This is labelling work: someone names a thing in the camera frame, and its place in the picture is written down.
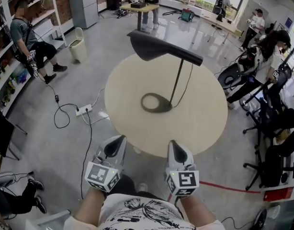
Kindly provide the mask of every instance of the desk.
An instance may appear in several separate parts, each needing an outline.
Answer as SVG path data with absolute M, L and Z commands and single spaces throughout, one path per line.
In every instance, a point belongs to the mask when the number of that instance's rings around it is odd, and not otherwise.
M 200 153 L 217 141 L 226 125 L 228 111 L 224 91 L 203 65 L 193 66 L 187 90 L 177 107 L 161 114 L 143 110 L 141 98 L 148 92 L 170 98 L 179 64 L 180 59 L 172 55 L 143 61 L 134 54 L 115 67 L 105 86 L 105 107 L 116 130 L 133 146 L 160 157 L 167 156 L 172 139 L 193 154 Z M 173 106 L 184 92 L 191 68 L 192 64 L 185 61 Z M 153 101 L 147 99 L 147 106 Z
M 217 27 L 222 28 L 224 31 L 227 32 L 227 35 L 225 36 L 225 39 L 223 41 L 223 44 L 224 44 L 226 39 L 228 38 L 229 33 L 234 34 L 235 30 L 237 28 L 236 28 L 236 26 L 234 24 L 229 24 L 227 22 L 227 19 L 225 19 L 225 18 L 223 18 L 223 22 L 220 22 L 220 21 L 216 20 L 217 16 L 218 16 L 217 14 L 214 14 L 211 11 L 203 10 L 201 12 L 200 18 L 203 19 L 204 21 L 208 22 L 209 24 L 214 24 Z M 192 44 L 195 42 L 196 36 L 198 34 L 198 31 L 199 31 L 198 28 L 199 28 L 199 24 L 197 26 L 195 35 L 193 37 Z
M 159 8 L 160 6 L 156 5 L 156 4 L 149 4 L 143 8 L 140 9 L 136 9 L 136 8 L 131 8 L 131 3 L 120 6 L 119 8 L 122 10 L 131 10 L 131 11 L 137 11 L 137 29 L 140 31 L 141 30 L 141 21 L 142 21 L 142 12 L 146 13 L 152 10 L 156 10 L 157 8 Z

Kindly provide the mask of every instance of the black desk lamp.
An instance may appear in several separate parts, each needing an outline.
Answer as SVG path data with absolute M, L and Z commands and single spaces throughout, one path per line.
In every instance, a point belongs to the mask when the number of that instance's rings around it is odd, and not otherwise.
M 191 62 L 197 66 L 200 66 L 203 62 L 203 58 L 178 46 L 167 43 L 161 39 L 149 36 L 146 33 L 140 32 L 138 30 L 134 30 L 128 34 L 131 40 L 131 44 L 137 55 L 145 60 L 150 61 L 157 57 L 160 57 L 165 54 L 171 54 L 181 59 L 181 63 L 179 66 L 176 82 L 174 88 L 172 90 L 170 100 L 167 100 L 163 96 L 156 93 L 147 93 L 141 99 L 141 105 L 143 109 L 150 113 L 165 113 L 172 109 L 172 98 L 175 94 L 176 86 L 179 80 L 180 72 L 182 69 L 183 61 L 186 60 Z M 143 100 L 147 96 L 153 96 L 158 100 L 158 106 L 156 108 L 147 108 L 143 104 Z

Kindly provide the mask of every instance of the trash can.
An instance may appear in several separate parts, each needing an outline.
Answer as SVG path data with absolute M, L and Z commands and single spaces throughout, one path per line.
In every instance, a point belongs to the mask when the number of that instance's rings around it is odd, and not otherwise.
M 75 29 L 75 35 L 77 39 L 69 45 L 69 50 L 73 58 L 82 63 L 88 55 L 84 43 L 83 31 L 80 27 Z

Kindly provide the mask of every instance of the lamp base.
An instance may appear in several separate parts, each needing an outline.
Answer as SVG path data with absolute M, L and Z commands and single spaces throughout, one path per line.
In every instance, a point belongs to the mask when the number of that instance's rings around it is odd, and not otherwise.
M 158 106 L 156 108 L 148 108 L 144 106 L 144 99 L 148 96 L 152 96 L 158 100 Z M 164 98 L 163 96 L 156 93 L 147 93 L 144 94 L 141 99 L 142 108 L 149 113 L 166 113 L 172 109 L 171 102 Z

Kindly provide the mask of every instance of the red line on floor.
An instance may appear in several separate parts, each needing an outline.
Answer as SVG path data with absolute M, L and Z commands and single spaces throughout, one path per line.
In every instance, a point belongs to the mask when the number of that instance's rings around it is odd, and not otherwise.
M 217 185 L 217 184 L 213 184 L 213 183 L 209 183 L 209 182 L 203 182 L 203 181 L 199 181 L 199 182 L 200 182 L 200 184 L 203 184 L 203 185 L 218 187 L 221 189 L 226 189 L 226 190 L 235 191 L 235 192 L 248 193 L 248 194 L 260 194 L 261 193 L 261 191 L 246 191 L 246 190 L 240 190 L 240 189 L 235 189 L 235 188 L 231 188 L 231 187 L 225 187 L 225 186 L 221 186 L 221 185 Z

